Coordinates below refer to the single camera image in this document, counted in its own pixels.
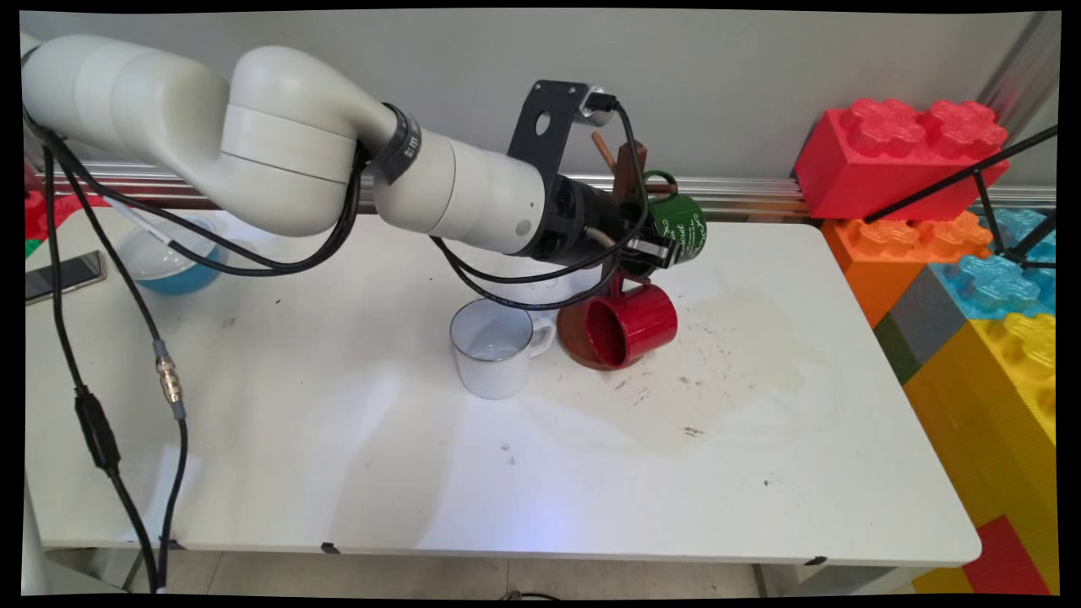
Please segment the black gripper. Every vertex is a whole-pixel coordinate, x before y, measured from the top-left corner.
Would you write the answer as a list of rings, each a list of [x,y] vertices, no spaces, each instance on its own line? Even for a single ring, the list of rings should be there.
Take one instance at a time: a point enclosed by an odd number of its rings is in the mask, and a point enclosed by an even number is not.
[[[606,246],[588,237],[587,228],[603,232],[616,242],[633,228],[638,219],[641,219],[640,201],[617,199],[586,183],[556,177],[540,227],[530,240],[530,257],[561,266],[598,257]],[[633,237],[629,240],[629,269],[668,269],[678,262],[680,252],[681,244],[668,237]]]

